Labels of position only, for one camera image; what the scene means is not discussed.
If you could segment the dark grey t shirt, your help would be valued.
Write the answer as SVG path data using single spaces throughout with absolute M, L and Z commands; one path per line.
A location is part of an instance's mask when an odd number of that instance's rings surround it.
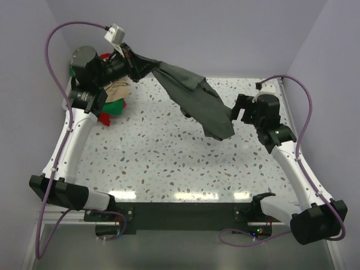
M 141 71 L 149 64 L 151 72 L 179 107 L 182 114 L 201 124 L 204 135 L 218 141 L 235 134 L 231 108 L 207 82 L 206 77 L 182 67 L 133 54 L 132 59 Z

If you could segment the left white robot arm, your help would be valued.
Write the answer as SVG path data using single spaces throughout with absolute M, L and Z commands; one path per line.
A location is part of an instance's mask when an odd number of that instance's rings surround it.
M 134 71 L 133 51 L 126 43 L 110 61 L 104 61 L 91 46 L 73 53 L 70 109 L 50 161 L 41 175 L 33 175 L 29 186 L 45 204 L 71 210 L 96 210 L 105 221 L 116 216 L 115 199 L 103 192 L 77 185 L 78 165 L 89 133 L 98 121 L 106 101 L 105 86 L 130 77 Z

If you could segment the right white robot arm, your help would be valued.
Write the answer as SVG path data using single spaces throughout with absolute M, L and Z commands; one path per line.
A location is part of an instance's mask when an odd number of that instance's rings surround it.
M 290 227 L 296 241 L 306 245 L 319 240 L 336 240 L 345 232 L 348 208 L 343 200 L 335 200 L 316 178 L 297 147 L 290 127 L 281 123 L 280 101 L 273 94 L 257 97 L 238 95 L 232 119 L 244 110 L 241 121 L 255 127 L 259 142 L 277 161 L 298 203 L 281 202 L 272 192 L 253 197 L 247 216 L 263 221 L 270 216 Z

